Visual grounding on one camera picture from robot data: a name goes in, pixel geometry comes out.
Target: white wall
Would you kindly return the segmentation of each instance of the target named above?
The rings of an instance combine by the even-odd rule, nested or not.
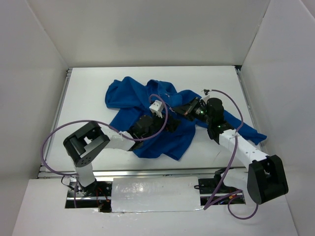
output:
[[[12,234],[39,166],[66,64],[23,0],[0,1],[0,229]]]
[[[71,67],[242,64],[270,0],[28,0]]]
[[[241,70],[265,146],[285,163],[301,236],[315,231],[314,42],[315,19],[300,0],[271,0]]]

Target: white table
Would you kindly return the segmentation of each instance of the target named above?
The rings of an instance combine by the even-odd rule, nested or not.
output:
[[[251,116],[233,66],[184,67],[112,67],[74,68],[65,92],[57,126],[79,119],[94,119],[110,123],[117,110],[107,109],[104,98],[108,86],[116,79],[131,76],[142,84],[150,79],[173,83],[177,91],[190,89],[203,95],[203,89],[219,89],[235,99],[244,121],[252,126]],[[212,93],[223,101],[226,110],[239,117],[234,105],[219,93]],[[63,147],[64,139],[84,124],[74,124],[56,133],[47,154],[48,164],[58,171],[73,171],[71,158]],[[95,171],[173,170],[225,167],[231,153],[210,140],[206,129],[196,127],[196,135],[180,161],[161,155],[157,159],[138,158],[133,152],[104,149],[93,161]],[[235,160],[233,166],[242,166]]]
[[[237,220],[226,205],[207,210],[98,213],[95,208],[65,209],[67,187],[59,179],[31,179],[13,236],[297,236],[285,196],[259,206],[249,220]],[[253,209],[232,205],[242,217]]]

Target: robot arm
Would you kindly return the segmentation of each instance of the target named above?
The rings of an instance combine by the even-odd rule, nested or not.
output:
[[[150,106],[152,116],[144,115],[128,130],[117,133],[109,128],[101,129],[96,121],[90,121],[80,129],[69,135],[63,142],[63,145],[72,158],[75,171],[78,175],[78,182],[84,191],[95,192],[97,181],[93,174],[92,161],[99,155],[104,148],[118,148],[125,151],[133,151],[142,146],[143,142],[135,142],[124,138],[142,139],[152,136],[159,131],[165,121],[165,115],[162,114],[163,106],[159,101]],[[180,120],[174,119],[168,115],[168,122],[165,130],[174,132]]]
[[[262,204],[288,192],[281,159],[276,155],[269,156],[256,149],[236,133],[236,130],[224,120],[224,108],[220,99],[209,98],[209,96],[202,99],[195,98],[190,103],[175,107],[173,110],[188,120],[196,118],[208,124],[207,131],[210,139],[231,152],[235,147],[235,135],[238,136],[235,157],[248,170],[247,191],[255,203]],[[233,175],[235,172],[228,172],[228,178],[223,181],[224,184],[230,186]]]

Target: cable connector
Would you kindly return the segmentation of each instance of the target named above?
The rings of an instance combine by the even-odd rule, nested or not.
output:
[[[203,92],[205,93],[205,95],[207,96],[210,93],[211,90],[209,89],[204,89]]]
[[[163,118],[163,104],[161,101],[156,100],[149,108],[153,114],[156,114],[158,117]]]

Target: white enclosure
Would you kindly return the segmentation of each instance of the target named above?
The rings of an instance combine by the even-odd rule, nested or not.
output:
[[[314,235],[314,16],[313,0],[0,1],[1,235],[87,235],[91,229],[100,235]],[[242,66],[237,73],[235,65]],[[115,73],[104,82],[102,74],[109,71]],[[176,76],[163,79],[178,73],[183,73],[181,81]],[[283,160],[289,193],[242,222],[225,206],[139,214],[65,209],[67,188],[60,178],[43,179],[54,176],[40,168],[40,145],[53,125],[83,118],[74,111],[81,102],[72,99],[89,90],[88,82],[95,83],[98,93],[85,96],[100,99],[114,77],[130,74],[142,83],[171,81],[178,90],[200,93],[198,83],[226,90],[237,99],[246,123],[268,136],[262,149]],[[196,78],[189,80],[192,74]],[[237,115],[228,100],[223,102]],[[100,99],[84,112],[101,118],[96,110],[103,106]],[[107,122],[115,114],[104,113]],[[191,161],[196,149],[209,151],[201,133],[197,130],[181,162],[166,156],[134,159],[131,153],[130,165],[98,160],[95,169],[134,173],[170,166],[170,172],[191,169],[194,175],[203,168],[213,173],[226,165],[228,152],[211,143],[209,159],[203,152],[201,159]],[[72,171],[61,152],[66,133],[59,135],[47,160],[58,170]],[[35,179],[39,171],[40,179]],[[244,215],[252,211],[246,205],[233,209]]]

